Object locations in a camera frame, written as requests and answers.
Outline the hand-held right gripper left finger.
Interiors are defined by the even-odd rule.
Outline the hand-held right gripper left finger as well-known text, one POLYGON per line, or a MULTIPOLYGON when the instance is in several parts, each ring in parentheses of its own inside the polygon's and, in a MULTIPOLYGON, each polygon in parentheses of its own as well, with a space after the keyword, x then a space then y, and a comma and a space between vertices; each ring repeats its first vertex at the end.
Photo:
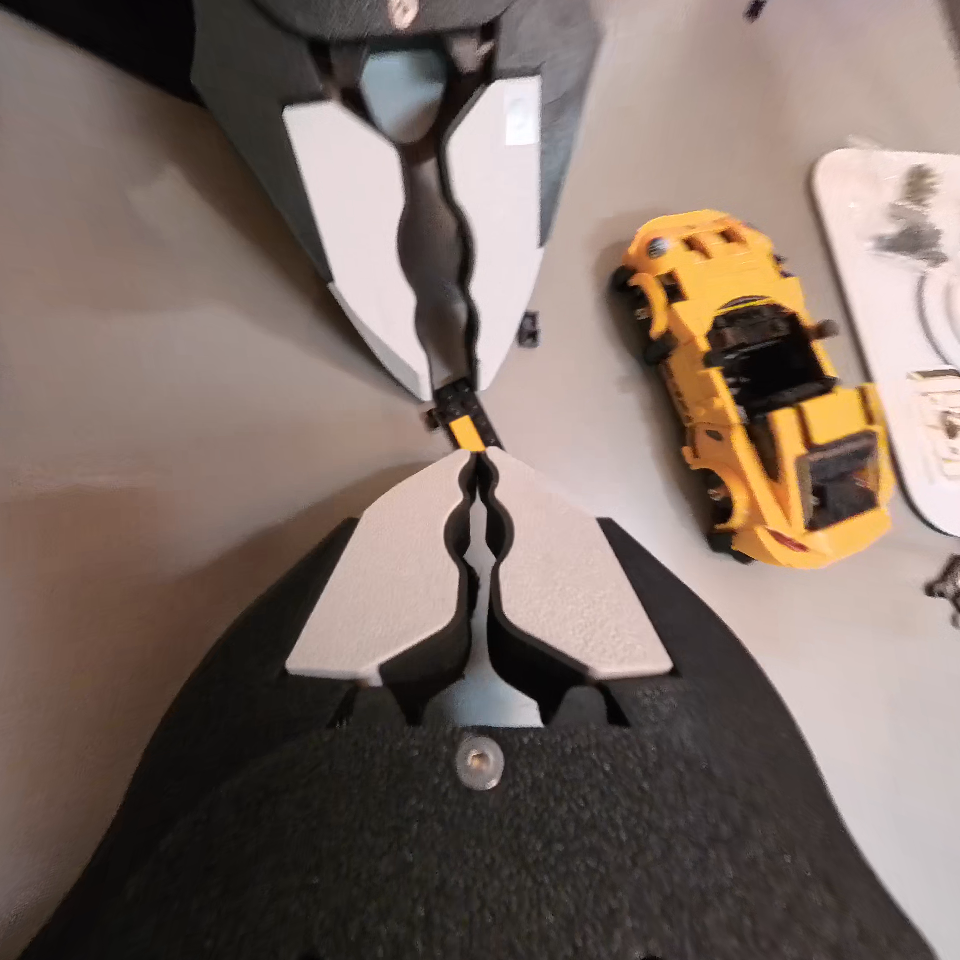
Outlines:
POLYGON ((388 690, 411 724, 463 678, 477 595, 465 561, 476 460, 453 452, 363 512, 287 657, 288 674, 388 690))

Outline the yellow lego car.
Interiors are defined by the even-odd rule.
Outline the yellow lego car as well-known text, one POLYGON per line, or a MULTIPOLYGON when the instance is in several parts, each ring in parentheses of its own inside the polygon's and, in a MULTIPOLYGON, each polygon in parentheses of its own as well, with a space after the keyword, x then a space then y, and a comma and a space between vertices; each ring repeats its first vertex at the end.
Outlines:
POLYGON ((610 285, 683 431, 710 502, 712 551, 822 570, 891 530, 890 443, 874 384, 843 385, 837 332, 773 241, 713 209, 654 218, 610 285))

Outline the pile of mixed lego pieces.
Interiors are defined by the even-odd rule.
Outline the pile of mixed lego pieces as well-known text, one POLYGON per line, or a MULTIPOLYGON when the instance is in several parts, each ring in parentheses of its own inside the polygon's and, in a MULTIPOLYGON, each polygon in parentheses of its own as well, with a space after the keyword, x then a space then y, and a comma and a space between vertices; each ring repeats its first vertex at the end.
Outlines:
POLYGON ((940 575, 924 588, 927 597, 948 602, 951 607, 950 622, 956 630, 959 630, 959 560, 959 554, 952 555, 940 575))

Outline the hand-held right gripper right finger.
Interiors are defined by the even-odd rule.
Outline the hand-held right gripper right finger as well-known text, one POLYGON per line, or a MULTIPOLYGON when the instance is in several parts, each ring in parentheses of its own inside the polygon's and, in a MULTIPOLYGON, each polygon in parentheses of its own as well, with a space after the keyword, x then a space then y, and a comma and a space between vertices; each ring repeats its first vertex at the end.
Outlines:
POLYGON ((673 660, 599 520, 499 447, 484 454, 487 651, 548 726, 572 690, 608 721, 613 683, 667 677, 673 660))

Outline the clear bag of black parts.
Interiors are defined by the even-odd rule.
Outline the clear bag of black parts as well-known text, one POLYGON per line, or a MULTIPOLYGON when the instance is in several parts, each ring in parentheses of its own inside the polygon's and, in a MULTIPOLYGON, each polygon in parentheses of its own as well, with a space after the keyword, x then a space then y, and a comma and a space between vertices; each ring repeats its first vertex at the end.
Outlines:
POLYGON ((895 186, 877 231, 870 235, 870 252, 908 262, 924 273, 951 263, 956 256, 954 217, 943 175, 930 162, 912 163, 895 186))

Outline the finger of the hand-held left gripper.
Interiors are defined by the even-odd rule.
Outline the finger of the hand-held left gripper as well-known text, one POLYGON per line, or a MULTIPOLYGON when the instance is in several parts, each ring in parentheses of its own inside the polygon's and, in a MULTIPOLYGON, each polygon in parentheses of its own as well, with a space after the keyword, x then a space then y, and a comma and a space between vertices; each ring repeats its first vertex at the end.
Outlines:
POLYGON ((283 122, 330 271, 328 289, 387 372, 419 402, 433 395, 403 270, 402 159, 375 126, 325 100, 291 104, 283 122))
POLYGON ((446 135, 446 189, 465 226, 474 389, 488 390, 514 343, 544 259, 539 75, 478 90, 446 135))

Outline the white book stand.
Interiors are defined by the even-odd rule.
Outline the white book stand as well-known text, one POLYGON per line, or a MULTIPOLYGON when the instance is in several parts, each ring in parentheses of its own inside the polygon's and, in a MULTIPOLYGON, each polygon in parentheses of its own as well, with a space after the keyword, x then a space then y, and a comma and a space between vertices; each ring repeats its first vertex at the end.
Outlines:
POLYGON ((959 157, 956 153, 847 147, 825 154, 810 186, 850 326, 875 385, 900 486, 914 512, 942 534, 959 534, 959 483, 936 482, 920 449, 908 375, 959 372, 959 157), (929 162, 943 176, 956 255, 938 270, 872 253, 870 236, 900 175, 929 162))

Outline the black lego plate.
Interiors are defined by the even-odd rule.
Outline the black lego plate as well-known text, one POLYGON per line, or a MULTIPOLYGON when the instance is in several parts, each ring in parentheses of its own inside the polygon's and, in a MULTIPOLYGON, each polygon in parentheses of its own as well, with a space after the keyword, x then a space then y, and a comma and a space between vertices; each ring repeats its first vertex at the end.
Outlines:
POLYGON ((448 424, 464 415, 472 417, 475 425, 479 428, 486 443, 486 451, 488 449, 504 449, 498 432, 469 379, 462 378, 436 390, 432 406, 438 408, 441 420, 441 427, 438 431, 450 440, 455 450, 460 450, 460 448, 450 436, 448 424))

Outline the sticker sheet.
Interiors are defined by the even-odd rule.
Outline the sticker sheet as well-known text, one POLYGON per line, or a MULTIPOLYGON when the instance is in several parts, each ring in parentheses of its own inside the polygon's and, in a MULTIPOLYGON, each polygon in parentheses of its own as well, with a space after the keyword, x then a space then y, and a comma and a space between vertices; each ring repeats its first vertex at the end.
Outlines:
POLYGON ((959 482, 959 371, 952 366, 908 374, 918 442, 925 465, 939 483, 959 482))

